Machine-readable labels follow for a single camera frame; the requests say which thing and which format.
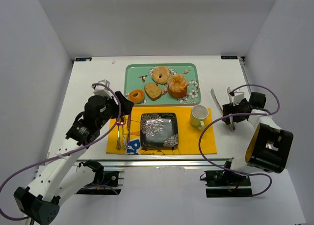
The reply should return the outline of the orange glazed donut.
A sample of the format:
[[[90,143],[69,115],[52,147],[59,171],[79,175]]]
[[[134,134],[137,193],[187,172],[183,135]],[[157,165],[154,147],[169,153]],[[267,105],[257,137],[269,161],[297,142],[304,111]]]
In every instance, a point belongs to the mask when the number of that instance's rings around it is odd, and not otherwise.
[[[141,89],[136,89],[133,90],[132,92],[129,93],[128,99],[132,101],[134,104],[140,104],[143,102],[145,98],[145,93]]]

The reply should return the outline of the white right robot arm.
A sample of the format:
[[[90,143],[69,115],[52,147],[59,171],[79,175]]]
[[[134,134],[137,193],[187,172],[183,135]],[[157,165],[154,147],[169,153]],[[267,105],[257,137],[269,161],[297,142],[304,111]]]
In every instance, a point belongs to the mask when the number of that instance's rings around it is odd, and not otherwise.
[[[223,121],[234,127],[247,120],[254,127],[254,134],[242,157],[228,160],[224,167],[243,173],[265,171],[281,173],[288,160],[293,133],[279,127],[266,110],[266,96],[253,92],[247,100],[243,92],[230,92],[229,103],[222,106]]]

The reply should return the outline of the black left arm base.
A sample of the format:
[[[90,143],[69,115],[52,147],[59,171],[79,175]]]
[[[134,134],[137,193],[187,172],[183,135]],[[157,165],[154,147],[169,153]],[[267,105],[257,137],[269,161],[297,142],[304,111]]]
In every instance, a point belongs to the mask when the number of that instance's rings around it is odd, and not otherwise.
[[[104,171],[104,177],[101,183],[93,185],[88,184],[81,188],[77,195],[114,195],[120,194],[124,184],[123,171]]]

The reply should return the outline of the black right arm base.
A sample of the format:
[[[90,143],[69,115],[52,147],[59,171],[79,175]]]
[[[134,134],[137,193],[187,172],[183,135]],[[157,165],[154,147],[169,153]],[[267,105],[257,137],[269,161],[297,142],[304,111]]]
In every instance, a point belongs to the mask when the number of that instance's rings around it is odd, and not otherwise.
[[[205,182],[207,198],[251,197],[253,195],[249,177],[229,171],[204,171],[200,181]]]

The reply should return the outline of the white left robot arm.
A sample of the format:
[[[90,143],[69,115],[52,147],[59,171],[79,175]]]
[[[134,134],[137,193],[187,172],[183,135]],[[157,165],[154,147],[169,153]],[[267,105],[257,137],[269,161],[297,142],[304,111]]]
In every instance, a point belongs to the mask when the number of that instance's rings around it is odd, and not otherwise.
[[[104,94],[90,97],[66,133],[58,158],[47,164],[25,188],[18,187],[14,192],[18,208],[37,223],[49,225],[69,197],[84,186],[104,183],[104,167],[94,160],[82,163],[71,176],[66,174],[109,120],[131,113],[134,103],[119,91],[115,96],[119,103]]]

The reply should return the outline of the metal tongs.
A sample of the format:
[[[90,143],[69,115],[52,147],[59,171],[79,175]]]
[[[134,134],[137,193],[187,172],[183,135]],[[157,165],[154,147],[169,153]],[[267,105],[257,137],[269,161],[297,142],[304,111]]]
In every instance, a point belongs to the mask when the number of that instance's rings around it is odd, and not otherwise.
[[[211,96],[212,96],[212,98],[214,100],[214,103],[216,104],[217,108],[219,109],[220,114],[223,116],[223,108],[219,104],[218,99],[217,99],[217,97],[215,95],[215,92],[214,92],[213,88],[210,90],[210,94],[211,94]],[[229,130],[231,132],[233,132],[235,130],[235,124],[234,124],[234,121],[233,121],[233,119],[231,117],[229,119],[230,119],[230,124],[228,125],[228,127],[229,127]]]

